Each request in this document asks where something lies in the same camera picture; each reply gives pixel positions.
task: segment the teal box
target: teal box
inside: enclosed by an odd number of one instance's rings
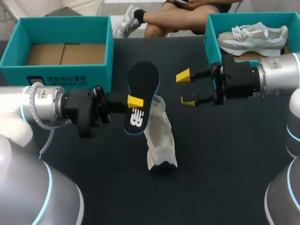
[[[33,44],[105,44],[104,64],[26,66]],[[110,92],[113,72],[113,31],[109,16],[20,18],[0,62],[9,85],[42,80],[65,91],[99,84]]]
[[[300,52],[300,18],[294,12],[264,12],[264,13],[220,13],[209,16],[204,44],[209,64],[221,62],[221,52],[217,37],[224,32],[230,32],[232,27],[252,25],[262,22],[271,28],[287,26],[289,38],[287,46],[290,52]],[[257,60],[249,61],[252,67],[258,65]]]

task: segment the shoe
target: shoe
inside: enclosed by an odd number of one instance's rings
[[[286,26],[280,29],[268,28],[261,22],[232,28],[232,32],[219,35],[219,47],[227,53],[241,56],[247,52],[256,52],[266,57],[279,56],[288,37]]]
[[[155,96],[152,101],[150,119],[144,134],[149,147],[147,153],[149,170],[165,161],[178,167],[171,124],[165,113],[165,102],[159,96]]]
[[[134,12],[138,9],[136,6],[128,7],[122,22],[113,28],[112,33],[114,38],[127,38],[133,31],[141,26],[139,21],[134,18]]]

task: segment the cable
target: cable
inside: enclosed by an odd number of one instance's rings
[[[66,124],[70,124],[72,123],[71,120],[67,120],[65,121],[64,124],[60,125],[60,126],[48,126],[46,124],[44,124],[38,117],[37,115],[37,111],[35,109],[35,105],[34,105],[34,97],[35,97],[35,92],[36,92],[36,89],[38,87],[44,87],[43,84],[39,83],[39,82],[36,82],[34,83],[31,88],[30,88],[30,91],[29,91],[29,107],[30,107],[30,111],[31,111],[31,114],[32,114],[32,117],[33,119],[35,120],[35,122],[43,129],[46,129],[46,130],[50,130],[50,134],[49,134],[49,137],[48,137],[48,140],[46,142],[46,144],[43,146],[43,148],[41,149],[40,151],[40,154],[42,155],[46,150],[47,148],[49,147],[52,139],[53,139],[53,136],[54,136],[54,130],[57,129],[57,128],[60,128]]]

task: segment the shoe box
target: shoe box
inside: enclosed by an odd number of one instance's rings
[[[252,25],[262,22],[269,28],[288,27],[288,42],[282,54],[300,52],[300,17],[294,12],[261,12],[261,13],[220,13],[209,16],[204,35],[204,44],[209,64],[221,62],[222,54],[217,38],[219,34],[231,32],[233,27]],[[248,52],[239,57],[234,57],[237,62],[249,61],[252,67],[264,56]]]
[[[69,91],[99,84],[108,93],[113,47],[109,16],[20,18],[0,69],[9,85],[41,82]]]

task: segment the black insole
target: black insole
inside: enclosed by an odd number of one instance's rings
[[[124,129],[130,135],[141,134],[147,127],[151,102],[159,86],[159,74],[151,62],[138,62],[129,71],[128,88],[131,96],[143,99],[143,107],[129,109]]]

